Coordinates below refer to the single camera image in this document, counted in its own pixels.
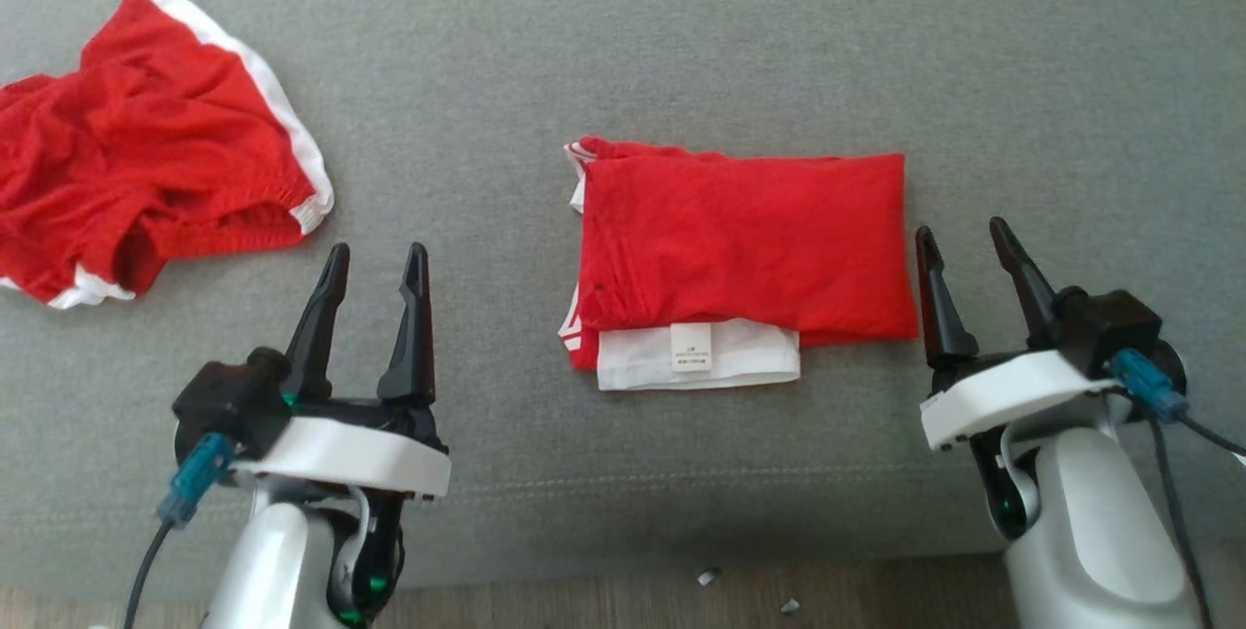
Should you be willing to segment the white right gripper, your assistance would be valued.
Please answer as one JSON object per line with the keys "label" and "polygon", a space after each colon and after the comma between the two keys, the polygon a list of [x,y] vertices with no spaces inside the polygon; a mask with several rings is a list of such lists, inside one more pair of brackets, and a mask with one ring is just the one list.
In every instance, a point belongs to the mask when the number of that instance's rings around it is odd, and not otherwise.
{"label": "white right gripper", "polygon": [[994,426],[1055,409],[1078,395],[1104,392],[1116,385],[1111,377],[1090,380],[1060,352],[1047,351],[1057,348],[1060,331],[1053,310],[1055,291],[1003,217],[992,217],[989,234],[1022,306],[1027,348],[1045,352],[1015,355],[967,377],[957,376],[953,364],[977,357],[979,346],[954,306],[934,233],[930,225],[920,225],[915,234],[915,255],[922,338],[926,362],[934,370],[932,394],[920,406],[930,450],[946,450],[959,438],[988,432]]}

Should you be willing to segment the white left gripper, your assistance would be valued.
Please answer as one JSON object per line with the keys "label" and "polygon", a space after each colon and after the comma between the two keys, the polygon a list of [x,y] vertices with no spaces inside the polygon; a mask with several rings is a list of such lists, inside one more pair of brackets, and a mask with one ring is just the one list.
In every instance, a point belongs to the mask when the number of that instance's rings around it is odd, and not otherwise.
{"label": "white left gripper", "polygon": [[[289,406],[331,399],[328,362],[336,311],[346,296],[348,262],[346,243],[334,244],[293,333],[285,351],[290,372],[282,385]],[[430,267],[422,243],[411,243],[399,295],[402,316],[388,370],[378,382],[378,399],[427,407],[436,395]],[[449,453],[391,430],[294,415],[285,402],[278,401],[245,421],[244,450],[232,463],[232,486],[313,485],[412,497],[449,494],[454,473]]]}

